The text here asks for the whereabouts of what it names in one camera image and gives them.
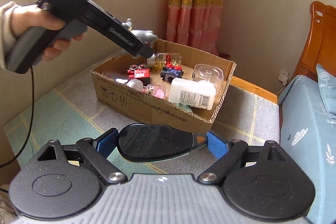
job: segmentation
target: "gold curtain trim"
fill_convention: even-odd
[[[170,6],[197,6],[205,7],[206,5],[210,6],[221,6],[224,5],[224,0],[169,0]]]

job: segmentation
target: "black cable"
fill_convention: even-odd
[[[32,89],[32,104],[31,104],[31,119],[30,119],[30,125],[29,125],[29,130],[28,130],[28,135],[27,138],[25,140],[25,143],[23,144],[23,146],[21,147],[20,151],[15,155],[14,158],[12,158],[11,160],[9,160],[8,162],[1,164],[0,168],[6,167],[8,165],[10,165],[12,162],[14,162],[22,153],[22,151],[25,149],[27,143],[28,143],[28,139],[30,137],[30,133],[32,130],[32,126],[33,126],[33,118],[34,118],[34,73],[33,73],[33,67],[30,67],[30,71],[31,71],[31,89]]]
[[[8,194],[8,191],[5,190],[5,189],[2,189],[2,188],[0,188],[0,192],[4,192],[4,193]]]

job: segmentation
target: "red bottle cap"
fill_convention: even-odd
[[[130,70],[136,70],[137,68],[138,68],[137,65],[131,65],[131,66],[129,67]]]

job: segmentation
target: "bed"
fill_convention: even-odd
[[[310,14],[300,60],[278,99],[280,144],[314,182],[316,197],[308,219],[329,224],[336,219],[336,119],[326,111],[316,66],[336,76],[336,9],[314,1]]]

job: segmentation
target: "glass bottle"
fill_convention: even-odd
[[[179,53],[154,53],[147,59],[147,67],[156,70],[162,70],[167,64],[171,63],[173,66],[180,66],[182,64],[182,57]]]

